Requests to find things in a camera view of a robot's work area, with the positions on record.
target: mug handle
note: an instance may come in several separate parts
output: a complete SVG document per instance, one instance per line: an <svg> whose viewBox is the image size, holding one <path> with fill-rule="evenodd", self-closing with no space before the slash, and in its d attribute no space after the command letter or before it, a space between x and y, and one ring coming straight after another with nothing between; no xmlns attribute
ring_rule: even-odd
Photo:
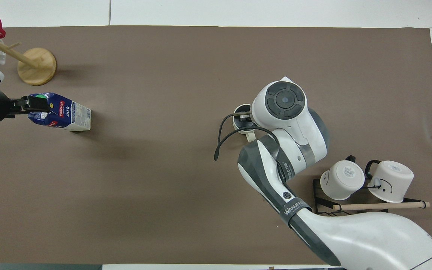
<svg viewBox="0 0 432 270"><path fill-rule="evenodd" d="M356 163L356 157L353 156L353 155L349 155L349 156L345 159L345 161L351 161L351 162L353 162L353 163L355 164L355 163Z"/></svg>
<svg viewBox="0 0 432 270"><path fill-rule="evenodd" d="M379 164L381 161L380 160L371 160L370 162L368 162L366 164L366 168L364 170L364 174L367 176L368 179L372 179L372 175L369 172L369 169L371 168L372 164Z"/></svg>
<svg viewBox="0 0 432 270"><path fill-rule="evenodd" d="M4 38L5 36L6 36L6 31L4 29L1 29L0 38Z"/></svg>

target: brown paper surface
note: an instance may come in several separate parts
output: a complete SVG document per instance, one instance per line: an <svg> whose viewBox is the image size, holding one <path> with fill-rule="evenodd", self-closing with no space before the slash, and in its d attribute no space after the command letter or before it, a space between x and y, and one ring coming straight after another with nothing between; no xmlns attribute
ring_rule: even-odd
<svg viewBox="0 0 432 270"><path fill-rule="evenodd" d="M331 134L296 194L313 205L311 180L350 154L398 161L415 174L406 197L431 207L390 212L432 236L428 29L9 28L4 41L50 50L58 70L33 87L9 58L0 90L55 92L93 119L82 133L0 123L0 263L322 263L240 175L245 136L213 161L223 117L283 76Z"/></svg>

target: milk carton label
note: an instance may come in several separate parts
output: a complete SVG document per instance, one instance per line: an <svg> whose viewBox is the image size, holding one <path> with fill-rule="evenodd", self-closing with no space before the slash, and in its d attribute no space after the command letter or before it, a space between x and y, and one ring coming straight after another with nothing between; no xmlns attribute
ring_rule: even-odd
<svg viewBox="0 0 432 270"><path fill-rule="evenodd" d="M38 125L69 131L91 129L91 110L55 93L31 94L48 101L50 112L31 112L28 118Z"/></svg>

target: wooden peg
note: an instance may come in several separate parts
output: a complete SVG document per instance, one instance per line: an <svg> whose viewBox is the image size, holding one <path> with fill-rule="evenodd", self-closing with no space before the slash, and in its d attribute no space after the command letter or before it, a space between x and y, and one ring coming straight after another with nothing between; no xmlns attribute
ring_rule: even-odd
<svg viewBox="0 0 432 270"><path fill-rule="evenodd" d="M7 48L14 48L14 47L19 46L19 45L21 45L20 42L14 43L13 45L8 46Z"/></svg>
<svg viewBox="0 0 432 270"><path fill-rule="evenodd" d="M341 204L333 205L333 210L375 210L375 209L397 209L397 208L426 208L429 202L404 202L404 203L363 203L363 204Z"/></svg>
<svg viewBox="0 0 432 270"><path fill-rule="evenodd" d="M26 65L31 66L32 68L38 68L38 63L27 58L26 56L22 55L21 53L9 48L7 45L2 44L1 42L0 42L0 51L2 51L3 53L6 53L7 55L10 55L10 56L16 58L17 60L25 63Z"/></svg>

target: wooden base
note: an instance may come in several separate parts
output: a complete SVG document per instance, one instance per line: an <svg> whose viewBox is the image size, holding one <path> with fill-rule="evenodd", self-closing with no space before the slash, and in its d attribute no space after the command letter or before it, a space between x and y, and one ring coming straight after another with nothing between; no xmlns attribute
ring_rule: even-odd
<svg viewBox="0 0 432 270"><path fill-rule="evenodd" d="M23 55L38 64L37 68L33 68L21 61L18 63L18 75L23 82L41 86L53 79L56 72L56 59L53 53L45 48L32 48Z"/></svg>

